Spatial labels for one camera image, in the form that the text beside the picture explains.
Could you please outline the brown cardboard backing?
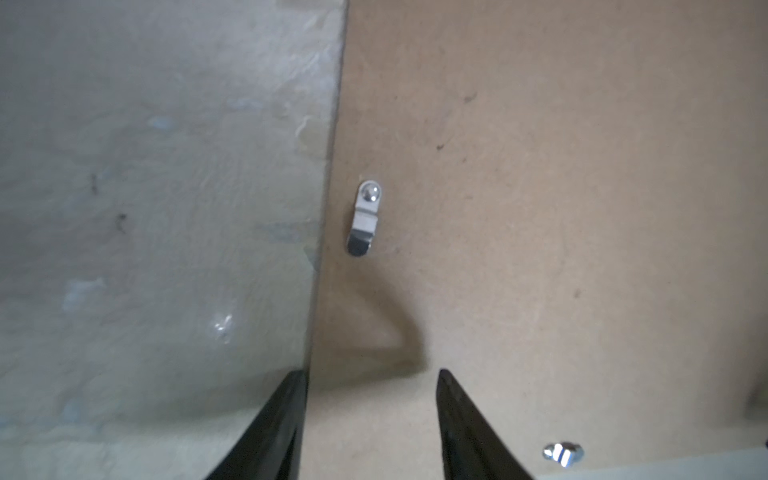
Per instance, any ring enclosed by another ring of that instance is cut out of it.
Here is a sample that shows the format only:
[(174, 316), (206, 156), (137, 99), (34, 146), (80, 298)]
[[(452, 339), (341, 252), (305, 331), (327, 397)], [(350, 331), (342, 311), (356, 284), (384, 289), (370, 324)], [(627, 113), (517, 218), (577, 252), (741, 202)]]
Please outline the brown cardboard backing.
[(333, 154), (303, 478), (439, 478), (443, 368), (536, 475), (765, 441), (765, 2), (352, 1)]

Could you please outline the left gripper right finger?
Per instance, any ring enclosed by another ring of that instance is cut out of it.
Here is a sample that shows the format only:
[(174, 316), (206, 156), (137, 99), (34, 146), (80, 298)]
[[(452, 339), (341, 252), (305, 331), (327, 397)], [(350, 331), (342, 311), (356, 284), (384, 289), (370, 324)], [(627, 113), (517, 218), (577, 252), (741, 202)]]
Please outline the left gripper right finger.
[(439, 372), (436, 405), (445, 479), (533, 479), (448, 369)]

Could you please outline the clear acrylic sheet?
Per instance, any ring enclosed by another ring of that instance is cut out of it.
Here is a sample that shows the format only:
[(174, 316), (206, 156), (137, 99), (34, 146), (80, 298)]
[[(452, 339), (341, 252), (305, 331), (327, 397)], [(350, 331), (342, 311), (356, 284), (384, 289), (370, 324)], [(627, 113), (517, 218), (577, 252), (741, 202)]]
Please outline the clear acrylic sheet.
[(304, 359), (342, 1), (1, 5), (1, 430), (257, 409)]

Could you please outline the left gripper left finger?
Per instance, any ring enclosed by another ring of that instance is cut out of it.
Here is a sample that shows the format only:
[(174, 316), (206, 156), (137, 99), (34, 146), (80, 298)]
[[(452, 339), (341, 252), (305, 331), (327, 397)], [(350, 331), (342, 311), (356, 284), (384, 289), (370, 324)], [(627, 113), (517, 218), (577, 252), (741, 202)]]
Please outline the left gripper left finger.
[(289, 372), (208, 480), (296, 480), (308, 373)]

